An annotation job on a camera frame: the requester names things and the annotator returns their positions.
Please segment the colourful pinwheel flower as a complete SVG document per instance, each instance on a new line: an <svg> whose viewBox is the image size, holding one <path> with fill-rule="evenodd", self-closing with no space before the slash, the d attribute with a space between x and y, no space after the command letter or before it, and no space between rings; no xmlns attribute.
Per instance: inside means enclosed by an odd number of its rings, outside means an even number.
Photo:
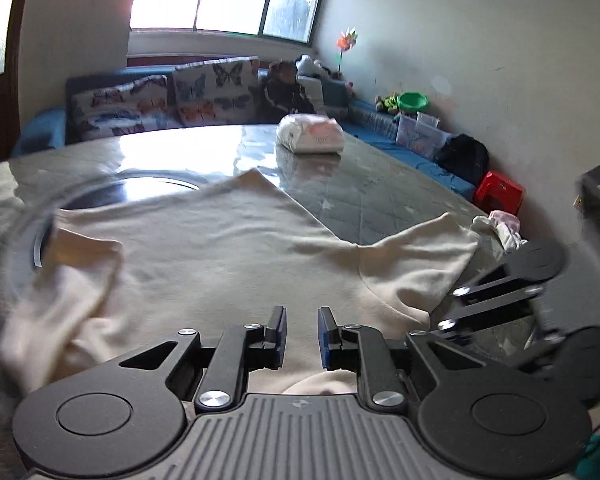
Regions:
<svg viewBox="0 0 600 480"><path fill-rule="evenodd" d="M354 27L348 28L344 32L340 32L337 39L338 54L338 72L341 72L343 55L350 51L358 42L358 32Z"/></svg>

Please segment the green plastic bowl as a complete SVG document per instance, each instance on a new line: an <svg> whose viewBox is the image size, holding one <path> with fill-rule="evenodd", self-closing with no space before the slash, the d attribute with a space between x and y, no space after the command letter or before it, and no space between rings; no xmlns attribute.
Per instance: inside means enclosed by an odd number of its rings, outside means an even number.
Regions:
<svg viewBox="0 0 600 480"><path fill-rule="evenodd" d="M429 100L419 92L403 92L396 97L396 104L401 113L417 114L426 110Z"/></svg>

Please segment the black backpack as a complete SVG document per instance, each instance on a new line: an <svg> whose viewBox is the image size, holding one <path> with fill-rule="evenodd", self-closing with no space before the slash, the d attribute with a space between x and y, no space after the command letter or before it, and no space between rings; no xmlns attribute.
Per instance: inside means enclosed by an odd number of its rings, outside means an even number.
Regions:
<svg viewBox="0 0 600 480"><path fill-rule="evenodd" d="M442 169L476 188L489 171L490 154L481 142L462 133L449 138L434 161Z"/></svg>

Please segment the pink white cloth bundle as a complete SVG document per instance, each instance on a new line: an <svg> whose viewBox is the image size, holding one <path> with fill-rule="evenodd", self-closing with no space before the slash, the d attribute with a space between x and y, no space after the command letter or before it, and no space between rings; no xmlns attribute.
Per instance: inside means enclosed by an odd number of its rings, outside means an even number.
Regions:
<svg viewBox="0 0 600 480"><path fill-rule="evenodd" d="M471 222L471 229L494 235L504 252L514 252L528 243L520 234L519 219L514 214L502 210L492 210L487 216L475 216Z"/></svg>

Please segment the quilted grey table cover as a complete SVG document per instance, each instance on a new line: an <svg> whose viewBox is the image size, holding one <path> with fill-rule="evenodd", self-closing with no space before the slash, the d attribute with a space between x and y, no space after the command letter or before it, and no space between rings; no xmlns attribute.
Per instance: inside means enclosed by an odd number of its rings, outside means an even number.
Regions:
<svg viewBox="0 0 600 480"><path fill-rule="evenodd" d="M269 126L174 129L74 144L0 162L0 331L10 292L1 270L18 250L16 279L31 274L36 230L59 204L91 186L130 177L171 177L203 184L257 169L337 236L370 244L419 222L452 212L461 224L477 209L421 172L348 136L340 156L296 156ZM10 436L18 401L0 367L0 479L23 468Z"/></svg>

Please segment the blue sofa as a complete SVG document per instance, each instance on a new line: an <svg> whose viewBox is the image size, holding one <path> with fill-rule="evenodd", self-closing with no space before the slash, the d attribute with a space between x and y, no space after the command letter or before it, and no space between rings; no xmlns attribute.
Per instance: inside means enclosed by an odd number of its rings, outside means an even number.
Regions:
<svg viewBox="0 0 600 480"><path fill-rule="evenodd" d="M12 156L21 156L40 151L64 148L80 140L79 133L73 127L71 105L73 98L80 92L99 88L128 84L147 76L165 76L171 78L173 65L131 66L111 73L76 76L65 84L65 104L61 107L43 110L22 130ZM404 162L432 180L466 200L473 200L476 186L468 174L459 176L441 167L432 158L419 155L410 148L398 143L399 121L387 114L379 113L373 105L347 96L341 81L322 81L321 96L324 98L326 112L337 118L344 131L352 134L374 148Z"/></svg>

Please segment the round black table hotplate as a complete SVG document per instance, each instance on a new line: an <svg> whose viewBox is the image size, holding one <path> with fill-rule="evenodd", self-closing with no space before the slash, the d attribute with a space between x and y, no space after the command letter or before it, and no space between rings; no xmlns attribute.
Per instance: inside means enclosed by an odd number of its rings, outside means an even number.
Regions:
<svg viewBox="0 0 600 480"><path fill-rule="evenodd" d="M199 174L169 170L133 170L88 179L51 192L33 203L9 234L0 271L0 296L15 304L42 269L58 209L93 209L196 190L208 180Z"/></svg>

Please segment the cream sweatshirt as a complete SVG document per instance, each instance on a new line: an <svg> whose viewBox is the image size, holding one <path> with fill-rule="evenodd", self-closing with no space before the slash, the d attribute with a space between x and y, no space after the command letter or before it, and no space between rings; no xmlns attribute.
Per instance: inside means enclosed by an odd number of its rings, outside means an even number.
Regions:
<svg viewBox="0 0 600 480"><path fill-rule="evenodd" d="M318 308L389 338L424 330L478 245L450 214L375 244L346 242L253 170L198 191L58 210L0 360L30 393L181 328L213 338L283 306L283 368L252 374L250 389L351 392L352 373L322 367Z"/></svg>

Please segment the dark jacket on sofa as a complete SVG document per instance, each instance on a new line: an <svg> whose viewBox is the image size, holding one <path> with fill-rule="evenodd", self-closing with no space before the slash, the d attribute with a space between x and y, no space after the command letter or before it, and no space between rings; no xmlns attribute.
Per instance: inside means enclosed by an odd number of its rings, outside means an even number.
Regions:
<svg viewBox="0 0 600 480"><path fill-rule="evenodd" d="M280 61L268 68L261 98L261 116L267 124L277 124L287 115L315 113L297 75L294 62Z"/></svg>

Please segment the butterfly pattern sofa cushion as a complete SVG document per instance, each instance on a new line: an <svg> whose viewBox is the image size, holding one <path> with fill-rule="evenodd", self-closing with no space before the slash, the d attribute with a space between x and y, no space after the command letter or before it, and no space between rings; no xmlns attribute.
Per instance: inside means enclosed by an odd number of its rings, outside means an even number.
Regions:
<svg viewBox="0 0 600 480"><path fill-rule="evenodd" d="M80 141L181 127L169 104L164 75L76 94L71 98L70 124Z"/></svg>

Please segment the red plastic stool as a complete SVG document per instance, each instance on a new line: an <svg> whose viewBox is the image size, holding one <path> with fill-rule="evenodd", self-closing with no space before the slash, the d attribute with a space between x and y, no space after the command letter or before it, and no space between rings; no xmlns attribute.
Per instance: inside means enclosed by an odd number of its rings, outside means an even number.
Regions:
<svg viewBox="0 0 600 480"><path fill-rule="evenodd" d="M488 171L474 196L475 205L485 212L505 211L516 216L526 190L497 171Z"/></svg>

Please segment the clear plastic storage box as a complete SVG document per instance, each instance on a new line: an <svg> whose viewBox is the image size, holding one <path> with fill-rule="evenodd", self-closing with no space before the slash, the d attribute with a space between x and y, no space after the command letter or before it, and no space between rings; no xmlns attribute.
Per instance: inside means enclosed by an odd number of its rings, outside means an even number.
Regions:
<svg viewBox="0 0 600 480"><path fill-rule="evenodd" d="M437 154L453 136L439 128L400 114L396 144L428 160L434 160Z"/></svg>

